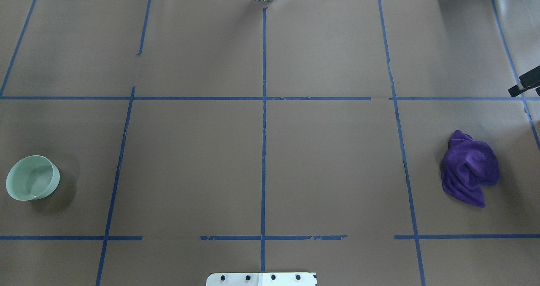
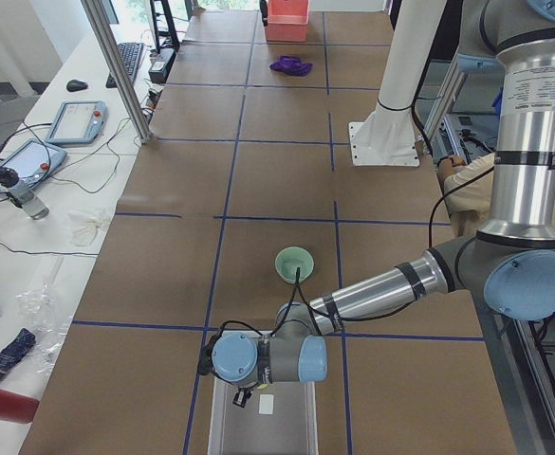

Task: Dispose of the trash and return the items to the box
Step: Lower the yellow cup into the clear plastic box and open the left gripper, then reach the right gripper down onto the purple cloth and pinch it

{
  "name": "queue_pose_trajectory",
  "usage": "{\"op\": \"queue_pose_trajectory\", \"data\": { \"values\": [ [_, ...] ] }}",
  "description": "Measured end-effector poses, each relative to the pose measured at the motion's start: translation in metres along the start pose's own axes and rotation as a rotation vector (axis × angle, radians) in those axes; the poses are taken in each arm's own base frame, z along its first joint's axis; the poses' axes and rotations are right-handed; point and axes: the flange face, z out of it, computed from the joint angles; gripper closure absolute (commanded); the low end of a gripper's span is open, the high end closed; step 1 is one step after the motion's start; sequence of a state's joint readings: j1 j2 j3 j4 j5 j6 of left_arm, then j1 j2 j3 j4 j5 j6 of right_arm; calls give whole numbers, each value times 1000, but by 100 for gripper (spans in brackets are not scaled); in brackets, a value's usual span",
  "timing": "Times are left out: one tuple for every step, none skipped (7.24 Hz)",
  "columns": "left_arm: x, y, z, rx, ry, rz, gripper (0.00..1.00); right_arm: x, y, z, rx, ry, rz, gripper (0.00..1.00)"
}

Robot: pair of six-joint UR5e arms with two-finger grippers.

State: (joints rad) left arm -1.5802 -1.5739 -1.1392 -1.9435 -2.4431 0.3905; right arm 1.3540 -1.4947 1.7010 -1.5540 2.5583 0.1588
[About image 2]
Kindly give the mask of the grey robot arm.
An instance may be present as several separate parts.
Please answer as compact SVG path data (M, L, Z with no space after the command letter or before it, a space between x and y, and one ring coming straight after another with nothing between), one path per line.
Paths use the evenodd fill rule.
M295 289L268 333L221 327L197 371L233 385L236 406L267 384L324 380L325 335L434 292L469 290L511 319L555 313L555 1L468 1L462 18L461 45L505 69L488 221L317 299Z

